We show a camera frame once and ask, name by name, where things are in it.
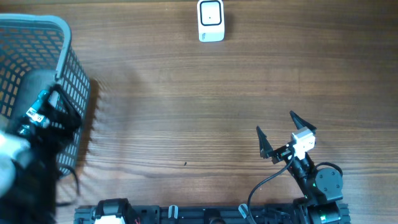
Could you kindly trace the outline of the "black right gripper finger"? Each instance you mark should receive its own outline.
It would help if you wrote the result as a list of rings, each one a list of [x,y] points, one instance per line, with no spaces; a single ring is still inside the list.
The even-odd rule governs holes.
[[[294,122],[295,126],[297,129],[302,129],[304,127],[308,128],[311,131],[316,131],[317,128],[310,124],[309,122],[307,122],[306,120],[302,119],[298,114],[296,114],[294,111],[290,111],[289,112],[292,121]]]
[[[273,148],[272,148],[271,144],[269,143],[269,141],[267,140],[267,136],[264,134],[264,132],[262,131],[262,129],[259,126],[256,127],[256,131],[257,131],[257,136],[258,136],[258,140],[259,140],[260,156],[263,159],[268,159],[268,158],[270,158],[270,156],[273,152]]]

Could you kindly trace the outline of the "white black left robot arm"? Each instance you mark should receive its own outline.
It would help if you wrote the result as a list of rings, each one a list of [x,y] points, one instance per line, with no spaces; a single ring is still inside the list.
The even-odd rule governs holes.
[[[82,118],[59,84],[33,113],[1,116],[1,223],[55,223],[57,155],[74,140]]]

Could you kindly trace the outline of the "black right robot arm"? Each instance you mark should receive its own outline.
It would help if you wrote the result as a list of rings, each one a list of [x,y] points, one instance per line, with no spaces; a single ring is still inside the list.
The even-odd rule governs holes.
[[[291,134],[290,142],[277,149],[273,149],[263,130],[259,126],[256,128],[260,156],[270,158],[273,164],[285,162],[285,166],[251,190],[248,209],[251,208],[251,197],[259,187],[288,171],[303,193],[303,197],[289,205],[289,222],[339,223],[343,220],[338,205],[343,199],[343,171],[331,162],[314,164],[308,152],[316,145],[317,128],[294,111],[289,114],[297,130]]]

